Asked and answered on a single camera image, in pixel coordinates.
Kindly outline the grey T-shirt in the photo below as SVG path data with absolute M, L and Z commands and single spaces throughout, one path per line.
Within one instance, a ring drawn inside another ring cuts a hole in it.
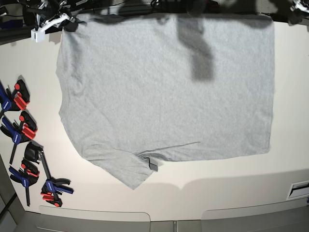
M 79 155 L 136 189 L 152 159 L 265 154 L 274 98 L 267 16 L 78 16 L 62 33 L 59 111 Z

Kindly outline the top bar clamp blue red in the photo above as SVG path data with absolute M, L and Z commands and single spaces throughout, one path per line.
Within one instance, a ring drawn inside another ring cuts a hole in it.
M 30 102 L 30 93 L 23 76 L 19 76 L 13 90 L 4 88 L 0 83 L 0 117 L 6 112 L 19 112 L 26 109 Z

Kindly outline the long bar clamp blue red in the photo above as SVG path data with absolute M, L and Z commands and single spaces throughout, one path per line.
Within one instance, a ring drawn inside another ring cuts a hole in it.
M 54 178 L 51 175 L 43 148 L 35 145 L 33 142 L 28 143 L 26 146 L 25 158 L 35 163 L 39 163 L 39 161 L 42 163 L 46 175 L 46 181 L 41 190 L 42 199 L 55 207 L 61 207 L 62 200 L 60 195 L 62 193 L 74 193 L 74 189 L 69 187 L 70 180 Z

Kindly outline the white label plate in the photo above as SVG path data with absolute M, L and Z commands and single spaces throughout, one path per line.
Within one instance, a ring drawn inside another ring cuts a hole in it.
M 309 195 L 309 181 L 291 184 L 286 200 L 300 199 Z

